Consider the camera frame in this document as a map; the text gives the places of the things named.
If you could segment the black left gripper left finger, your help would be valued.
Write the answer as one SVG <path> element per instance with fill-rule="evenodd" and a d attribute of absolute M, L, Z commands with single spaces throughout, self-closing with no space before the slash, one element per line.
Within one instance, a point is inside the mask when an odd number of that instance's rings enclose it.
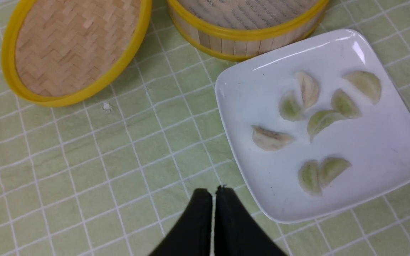
<path fill-rule="evenodd" d="M 210 255 L 212 209 L 207 189 L 195 189 L 181 217 L 150 256 Z"/>

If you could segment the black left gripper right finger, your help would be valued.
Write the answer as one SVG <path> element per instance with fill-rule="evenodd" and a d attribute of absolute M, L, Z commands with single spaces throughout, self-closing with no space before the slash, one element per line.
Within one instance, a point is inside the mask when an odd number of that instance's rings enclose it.
<path fill-rule="evenodd" d="M 216 256 L 286 256 L 252 218 L 232 188 L 220 185 L 215 194 Z"/>

